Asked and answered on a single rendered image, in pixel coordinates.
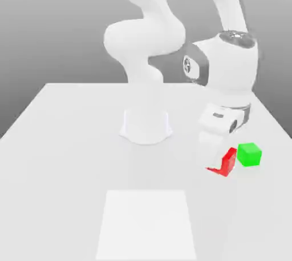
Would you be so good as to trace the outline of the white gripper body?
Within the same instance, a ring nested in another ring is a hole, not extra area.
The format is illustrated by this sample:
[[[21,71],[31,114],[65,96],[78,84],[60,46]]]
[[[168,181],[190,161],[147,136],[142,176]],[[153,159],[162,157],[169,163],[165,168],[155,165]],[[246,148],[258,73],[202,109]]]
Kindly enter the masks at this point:
[[[231,134],[238,125],[238,111],[208,103],[198,122],[210,132]]]

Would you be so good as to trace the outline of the small red cube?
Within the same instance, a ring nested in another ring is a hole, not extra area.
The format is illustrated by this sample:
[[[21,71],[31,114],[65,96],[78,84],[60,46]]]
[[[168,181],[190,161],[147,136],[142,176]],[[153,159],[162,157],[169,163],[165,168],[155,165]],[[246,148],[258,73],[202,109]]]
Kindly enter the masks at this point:
[[[227,177],[229,173],[232,171],[232,169],[234,168],[235,161],[236,161],[236,154],[237,154],[237,149],[234,147],[231,147],[228,150],[228,152],[222,157],[220,168],[207,167],[206,169],[209,171],[213,171],[216,174]]]

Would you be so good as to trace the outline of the small green cube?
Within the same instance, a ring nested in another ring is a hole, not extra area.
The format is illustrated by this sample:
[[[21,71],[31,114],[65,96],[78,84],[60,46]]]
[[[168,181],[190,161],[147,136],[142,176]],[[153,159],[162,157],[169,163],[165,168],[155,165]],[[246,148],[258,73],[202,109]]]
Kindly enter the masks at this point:
[[[238,145],[237,159],[245,167],[258,166],[261,156],[262,150],[253,142]]]

